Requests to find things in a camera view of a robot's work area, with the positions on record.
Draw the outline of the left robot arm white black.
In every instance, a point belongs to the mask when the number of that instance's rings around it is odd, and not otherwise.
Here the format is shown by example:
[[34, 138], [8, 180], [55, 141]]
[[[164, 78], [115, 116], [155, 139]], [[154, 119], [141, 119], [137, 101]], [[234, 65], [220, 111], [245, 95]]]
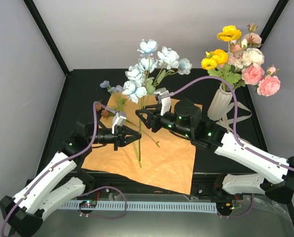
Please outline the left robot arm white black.
[[94, 178], [85, 171], [78, 171], [69, 181], [58, 187], [59, 182], [78, 165], [83, 164], [92, 152], [93, 144], [112, 144], [114, 150], [125, 147], [141, 138], [141, 134], [124, 125], [126, 114], [117, 112], [112, 127], [98, 127], [93, 122], [80, 119], [75, 130], [56, 152], [50, 163], [20, 192], [0, 200], [4, 223], [9, 224], [22, 237], [33, 236], [44, 220], [65, 202], [95, 192]]

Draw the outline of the orange wrapping paper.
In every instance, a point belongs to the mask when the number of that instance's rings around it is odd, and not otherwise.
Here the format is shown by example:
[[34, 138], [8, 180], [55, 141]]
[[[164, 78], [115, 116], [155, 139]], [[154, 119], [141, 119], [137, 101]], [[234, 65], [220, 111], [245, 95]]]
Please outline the orange wrapping paper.
[[112, 144], [94, 148], [85, 158], [82, 168], [134, 179], [139, 176], [157, 179], [162, 175], [167, 178], [177, 176], [183, 181], [191, 179], [196, 148], [166, 129], [153, 133], [142, 126], [142, 130], [159, 141], [160, 147], [142, 133], [140, 142], [133, 142], [117, 151]]

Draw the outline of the peach cream rose stem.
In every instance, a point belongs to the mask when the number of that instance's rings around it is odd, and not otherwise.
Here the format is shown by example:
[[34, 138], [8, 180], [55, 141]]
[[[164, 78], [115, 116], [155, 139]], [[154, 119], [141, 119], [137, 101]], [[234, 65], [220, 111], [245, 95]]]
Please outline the peach cream rose stem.
[[260, 48], [262, 46], [262, 38], [255, 31], [258, 25], [255, 23], [247, 25], [248, 33], [241, 37], [236, 43], [231, 43], [230, 51], [236, 54], [248, 48]]

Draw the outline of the small blue flower stem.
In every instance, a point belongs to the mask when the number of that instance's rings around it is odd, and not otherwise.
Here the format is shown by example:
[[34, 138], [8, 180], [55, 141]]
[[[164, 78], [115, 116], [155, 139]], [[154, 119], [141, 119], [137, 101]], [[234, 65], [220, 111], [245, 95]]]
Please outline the small blue flower stem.
[[123, 110], [123, 107], [127, 101], [127, 99], [122, 97], [123, 92], [123, 86], [117, 85], [117, 86], [111, 86], [110, 82], [108, 80], [103, 81], [100, 83], [100, 88], [105, 88], [107, 91], [111, 94], [112, 98], [114, 99], [116, 103], [117, 110]]

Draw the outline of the light blue flower stem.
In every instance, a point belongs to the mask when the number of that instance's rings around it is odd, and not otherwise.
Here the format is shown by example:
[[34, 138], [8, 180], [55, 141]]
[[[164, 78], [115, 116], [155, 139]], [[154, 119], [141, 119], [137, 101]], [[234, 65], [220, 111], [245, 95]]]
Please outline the light blue flower stem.
[[125, 72], [127, 81], [123, 85], [122, 94], [137, 104], [139, 109], [143, 109], [164, 78], [175, 74], [188, 75], [192, 64], [186, 58], [181, 59], [169, 47], [163, 46], [158, 50], [158, 43], [152, 39], [143, 39], [137, 51], [140, 58], [137, 64]]

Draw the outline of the white rose stem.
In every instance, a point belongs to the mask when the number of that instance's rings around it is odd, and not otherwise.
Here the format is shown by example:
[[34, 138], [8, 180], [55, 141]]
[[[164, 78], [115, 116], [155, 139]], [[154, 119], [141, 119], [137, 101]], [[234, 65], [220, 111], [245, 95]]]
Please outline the white rose stem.
[[247, 39], [242, 39], [240, 46], [242, 50], [234, 56], [234, 64], [238, 69], [249, 67], [251, 64], [255, 67], [261, 66], [264, 63], [263, 53], [257, 48], [248, 47]]

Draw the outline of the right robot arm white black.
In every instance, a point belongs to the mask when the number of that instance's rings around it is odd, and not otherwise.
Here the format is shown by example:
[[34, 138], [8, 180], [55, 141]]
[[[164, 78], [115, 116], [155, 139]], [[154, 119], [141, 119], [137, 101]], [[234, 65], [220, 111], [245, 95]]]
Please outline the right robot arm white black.
[[294, 157], [269, 154], [237, 138], [233, 132], [202, 119], [201, 109], [188, 99], [170, 105], [149, 105], [136, 110], [142, 123], [156, 133], [164, 128], [190, 141], [197, 149], [229, 158], [253, 174], [222, 174], [213, 187], [219, 199], [236, 194], [260, 194], [289, 204], [294, 195]]

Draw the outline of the yellow flower stem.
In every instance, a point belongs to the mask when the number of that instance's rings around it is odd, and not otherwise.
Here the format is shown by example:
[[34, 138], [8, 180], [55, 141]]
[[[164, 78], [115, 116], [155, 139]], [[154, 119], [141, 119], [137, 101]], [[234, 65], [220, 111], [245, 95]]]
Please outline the yellow flower stem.
[[207, 51], [206, 57], [202, 59], [202, 69], [206, 70], [210, 76], [222, 78], [234, 89], [241, 80], [241, 75], [236, 73], [234, 56], [231, 52], [231, 43], [236, 43], [240, 39], [242, 32], [234, 25], [224, 26], [217, 34], [217, 39], [227, 43], [228, 51], [215, 49]]

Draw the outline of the pale pink rose stem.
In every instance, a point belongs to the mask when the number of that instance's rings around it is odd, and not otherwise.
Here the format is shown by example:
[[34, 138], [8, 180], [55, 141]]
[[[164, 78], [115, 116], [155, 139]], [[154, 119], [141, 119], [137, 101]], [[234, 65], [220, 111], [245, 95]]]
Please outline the pale pink rose stem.
[[242, 55], [243, 51], [237, 52], [236, 54], [227, 52], [218, 54], [218, 60], [219, 65], [217, 66], [218, 69], [222, 69], [225, 65], [225, 63], [228, 63], [231, 66], [235, 67], [235, 72], [240, 72], [244, 68], [243, 62], [242, 62]]

